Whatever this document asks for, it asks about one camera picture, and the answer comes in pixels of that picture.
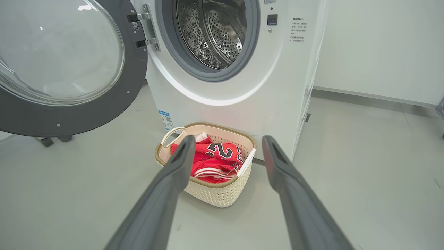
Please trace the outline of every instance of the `washing machine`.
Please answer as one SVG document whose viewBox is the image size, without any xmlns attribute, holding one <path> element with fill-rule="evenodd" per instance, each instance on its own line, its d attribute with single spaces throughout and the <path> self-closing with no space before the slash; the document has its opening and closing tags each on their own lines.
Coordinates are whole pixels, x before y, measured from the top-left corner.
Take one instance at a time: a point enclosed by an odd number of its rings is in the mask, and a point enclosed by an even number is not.
<svg viewBox="0 0 444 250">
<path fill-rule="evenodd" d="M 204 121 L 250 134 L 258 147 L 272 135 L 293 158 L 328 5 L 2 1 L 0 130 L 66 137 L 95 129 L 120 115 L 146 79 L 166 130 Z"/>
</svg>

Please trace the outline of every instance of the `laundry basket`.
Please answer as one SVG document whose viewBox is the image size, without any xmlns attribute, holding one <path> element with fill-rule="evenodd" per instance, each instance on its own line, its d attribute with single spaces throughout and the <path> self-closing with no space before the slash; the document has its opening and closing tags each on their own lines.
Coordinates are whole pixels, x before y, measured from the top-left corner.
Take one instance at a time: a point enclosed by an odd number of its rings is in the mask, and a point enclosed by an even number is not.
<svg viewBox="0 0 444 250">
<path fill-rule="evenodd" d="M 182 133 L 170 144 L 165 145 L 167 138 L 178 130 L 182 130 Z M 217 207 L 228 207 L 239 197 L 250 176 L 251 164 L 256 152 L 256 143 L 251 136 L 219 125 L 204 122 L 192 123 L 185 127 L 175 128 L 165 135 L 162 142 L 156 148 L 156 160 L 160 165 L 164 166 L 170 158 L 171 144 L 180 144 L 185 136 L 190 134 L 197 136 L 203 132 L 207 133 L 213 143 L 230 142 L 241 148 L 245 161 L 237 176 L 224 183 L 208 183 L 190 176 L 185 192 L 208 204 Z"/>
</svg>

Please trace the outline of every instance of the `washing machine door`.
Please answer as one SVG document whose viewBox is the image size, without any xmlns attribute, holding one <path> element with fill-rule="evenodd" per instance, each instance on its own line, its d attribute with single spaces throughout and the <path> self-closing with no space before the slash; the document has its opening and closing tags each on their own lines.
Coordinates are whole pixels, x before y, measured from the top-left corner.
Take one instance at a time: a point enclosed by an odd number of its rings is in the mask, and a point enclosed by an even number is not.
<svg viewBox="0 0 444 250">
<path fill-rule="evenodd" d="M 136 98 L 145 35 L 129 0 L 0 3 L 0 130 L 59 137 L 100 127 Z"/>
</svg>

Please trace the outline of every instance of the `jersey number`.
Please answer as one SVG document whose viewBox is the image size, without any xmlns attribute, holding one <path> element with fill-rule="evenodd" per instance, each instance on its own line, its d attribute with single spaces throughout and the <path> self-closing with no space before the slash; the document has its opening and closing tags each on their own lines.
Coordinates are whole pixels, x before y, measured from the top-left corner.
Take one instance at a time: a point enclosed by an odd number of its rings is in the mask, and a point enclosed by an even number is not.
<svg viewBox="0 0 444 250">
<path fill-rule="evenodd" d="M 210 144 L 208 146 L 208 150 L 211 151 L 211 152 L 216 152 L 216 150 L 218 150 L 219 151 L 219 155 L 224 157 L 224 158 L 227 158 L 227 159 L 230 159 L 231 156 L 233 155 L 233 151 L 231 149 L 229 149 L 229 148 L 226 149 L 226 152 L 224 151 L 224 149 L 222 147 L 222 143 Z"/>
</svg>

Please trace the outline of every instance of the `gray floor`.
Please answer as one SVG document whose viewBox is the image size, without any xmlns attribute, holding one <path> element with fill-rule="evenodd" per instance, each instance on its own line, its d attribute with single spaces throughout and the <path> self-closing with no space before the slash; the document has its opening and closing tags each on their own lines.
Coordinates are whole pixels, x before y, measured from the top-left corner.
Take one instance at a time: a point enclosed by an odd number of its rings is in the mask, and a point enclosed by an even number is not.
<svg viewBox="0 0 444 250">
<path fill-rule="evenodd" d="M 442 249 L 444 121 L 432 109 L 315 92 L 294 164 L 357 249 Z M 44 148 L 0 144 L 0 249 L 102 249 L 160 169 L 148 87 L 99 129 Z M 289 249 L 279 197 L 254 164 L 220 209 L 179 197 L 168 249 Z"/>
</svg>

